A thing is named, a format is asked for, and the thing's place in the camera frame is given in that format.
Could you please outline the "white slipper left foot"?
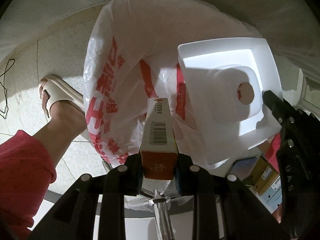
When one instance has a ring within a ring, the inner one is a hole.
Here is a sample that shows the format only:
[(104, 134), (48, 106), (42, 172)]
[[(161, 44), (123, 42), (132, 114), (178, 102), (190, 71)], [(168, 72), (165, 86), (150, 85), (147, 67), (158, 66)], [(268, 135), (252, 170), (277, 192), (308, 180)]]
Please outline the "white slipper left foot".
[(42, 109), (48, 118), (52, 117), (51, 107), (59, 101), (67, 101), (85, 113), (83, 95), (56, 75), (47, 75), (40, 80), (39, 93)]

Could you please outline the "white red plastic trash bag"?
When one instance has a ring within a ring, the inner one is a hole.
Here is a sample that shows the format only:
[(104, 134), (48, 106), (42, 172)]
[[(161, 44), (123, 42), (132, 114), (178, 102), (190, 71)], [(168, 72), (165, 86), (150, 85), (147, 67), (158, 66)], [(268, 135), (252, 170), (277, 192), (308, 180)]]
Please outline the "white red plastic trash bag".
[(167, 98), (178, 150), (193, 162), (213, 170), (205, 157), (193, 109), (178, 62), (180, 44), (225, 37), (251, 36), (246, 24), (214, 7), (196, 6), (203, 17), (191, 32), (175, 29), (152, 37), (151, 30), (124, 30), (127, 23), (141, 27), (143, 15), (120, 12), (108, 3), (93, 27), (84, 65), (84, 106), (89, 137), (97, 153), (111, 166), (125, 163), (139, 151), (150, 98)]

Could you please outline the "red trousers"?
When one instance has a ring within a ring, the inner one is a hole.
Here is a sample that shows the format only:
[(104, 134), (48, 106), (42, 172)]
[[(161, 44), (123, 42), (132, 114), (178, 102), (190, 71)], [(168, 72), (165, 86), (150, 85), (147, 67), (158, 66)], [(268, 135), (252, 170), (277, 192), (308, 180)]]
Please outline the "red trousers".
[(49, 184), (53, 161), (34, 137), (19, 130), (1, 144), (1, 216), (19, 239), (27, 239)]

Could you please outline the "white red medicine box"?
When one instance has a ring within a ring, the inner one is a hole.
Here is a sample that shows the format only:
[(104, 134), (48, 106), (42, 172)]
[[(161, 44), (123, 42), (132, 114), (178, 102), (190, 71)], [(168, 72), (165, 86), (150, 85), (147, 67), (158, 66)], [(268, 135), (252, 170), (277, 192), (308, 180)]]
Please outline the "white red medicine box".
[(150, 98), (139, 149), (144, 176), (172, 180), (178, 150), (167, 98)]

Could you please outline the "white foam tray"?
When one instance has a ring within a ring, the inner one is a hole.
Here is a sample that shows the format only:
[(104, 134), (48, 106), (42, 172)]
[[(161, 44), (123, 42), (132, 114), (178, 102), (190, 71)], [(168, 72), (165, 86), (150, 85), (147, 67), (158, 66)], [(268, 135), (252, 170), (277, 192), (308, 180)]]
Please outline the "white foam tray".
[(280, 131), (262, 99), (266, 91), (283, 96), (264, 38), (181, 44), (178, 60), (208, 164), (235, 158)]

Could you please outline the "chrome stool base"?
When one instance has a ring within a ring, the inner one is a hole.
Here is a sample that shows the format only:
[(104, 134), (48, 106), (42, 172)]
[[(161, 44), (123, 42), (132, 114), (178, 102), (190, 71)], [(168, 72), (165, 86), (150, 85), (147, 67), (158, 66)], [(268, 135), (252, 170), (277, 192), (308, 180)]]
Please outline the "chrome stool base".
[(107, 165), (100, 209), (99, 239), (127, 239), (125, 209), (147, 206), (155, 219), (157, 238), (174, 239), (170, 208), (190, 202), (175, 189), (173, 179), (150, 177), (138, 156), (123, 165)]

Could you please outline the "yellow cardboard box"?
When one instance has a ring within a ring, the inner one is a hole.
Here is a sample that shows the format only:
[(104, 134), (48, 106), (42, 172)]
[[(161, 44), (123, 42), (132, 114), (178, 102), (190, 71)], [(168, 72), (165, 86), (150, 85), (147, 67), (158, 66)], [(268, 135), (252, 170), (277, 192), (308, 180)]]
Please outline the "yellow cardboard box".
[(278, 177), (278, 171), (263, 156), (260, 156), (248, 178), (254, 190), (262, 196)]

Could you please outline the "white toilet paper roll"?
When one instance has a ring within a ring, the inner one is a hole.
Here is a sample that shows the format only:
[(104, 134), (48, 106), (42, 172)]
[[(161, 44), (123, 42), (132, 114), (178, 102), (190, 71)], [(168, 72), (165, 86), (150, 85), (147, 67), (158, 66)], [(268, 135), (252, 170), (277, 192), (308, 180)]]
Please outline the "white toilet paper roll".
[(255, 71), (248, 66), (225, 65), (206, 76), (208, 108), (218, 124), (237, 124), (262, 110), (262, 96)]

